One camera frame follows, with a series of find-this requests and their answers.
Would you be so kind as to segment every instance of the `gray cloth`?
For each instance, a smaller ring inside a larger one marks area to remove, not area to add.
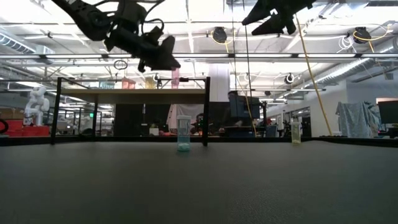
[[[373,138],[377,136],[379,118],[364,103],[339,102],[336,114],[343,136],[349,138]]]

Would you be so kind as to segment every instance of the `black mat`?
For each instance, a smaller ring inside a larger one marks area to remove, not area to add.
[[[0,147],[0,223],[398,223],[398,149]]]

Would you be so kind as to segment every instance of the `wooden shelf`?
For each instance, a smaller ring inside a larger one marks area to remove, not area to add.
[[[98,97],[100,104],[204,104],[205,90],[62,90],[62,95],[76,97],[94,103]]]

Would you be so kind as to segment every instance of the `small bottle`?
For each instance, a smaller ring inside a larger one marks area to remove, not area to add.
[[[301,144],[300,122],[291,122],[292,144]]]
[[[189,151],[191,149],[190,130],[191,116],[177,116],[178,151]]]

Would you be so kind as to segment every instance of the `white column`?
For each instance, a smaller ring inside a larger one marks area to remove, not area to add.
[[[210,102],[228,102],[229,64],[210,64]]]

